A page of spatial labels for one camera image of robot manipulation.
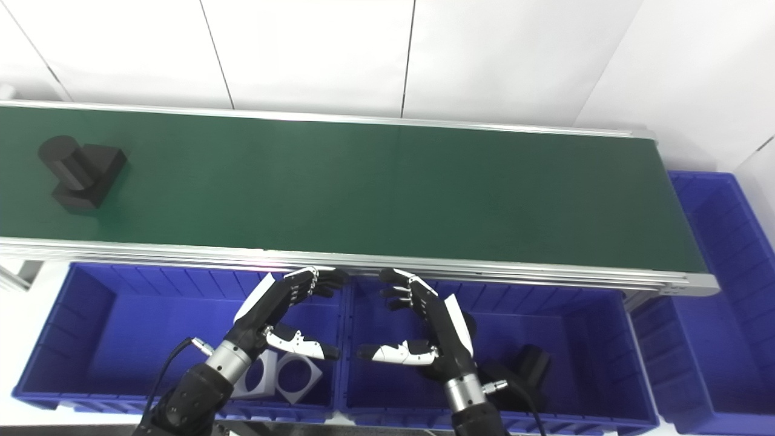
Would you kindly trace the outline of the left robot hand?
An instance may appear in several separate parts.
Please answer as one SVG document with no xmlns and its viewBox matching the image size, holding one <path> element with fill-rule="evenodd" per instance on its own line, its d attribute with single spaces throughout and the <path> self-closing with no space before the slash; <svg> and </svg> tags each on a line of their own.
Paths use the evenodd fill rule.
<svg viewBox="0 0 775 436">
<path fill-rule="evenodd" d="M 308 266 L 288 273 L 266 289 L 254 290 L 247 299 L 252 306 L 236 318 L 224 339 L 252 363 L 267 348 L 313 359 L 338 360 L 337 347 L 305 336 L 299 329 L 284 325 L 282 319 L 288 309 L 310 296 L 332 298 L 348 281 L 346 271 L 329 266 Z"/>
</svg>

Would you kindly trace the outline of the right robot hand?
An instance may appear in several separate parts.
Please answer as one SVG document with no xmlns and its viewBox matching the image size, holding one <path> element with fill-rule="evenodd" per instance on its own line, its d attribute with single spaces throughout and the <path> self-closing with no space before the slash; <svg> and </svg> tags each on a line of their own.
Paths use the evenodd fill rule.
<svg viewBox="0 0 775 436">
<path fill-rule="evenodd" d="M 476 376 L 469 327 L 454 296 L 443 299 L 420 276 L 401 269 L 382 269 L 379 279 L 389 284 L 380 291 L 388 309 L 412 310 L 426 324 L 429 337 L 394 344 L 363 344 L 357 348 L 357 357 L 372 362 L 428 367 L 440 383 Z"/>
</svg>

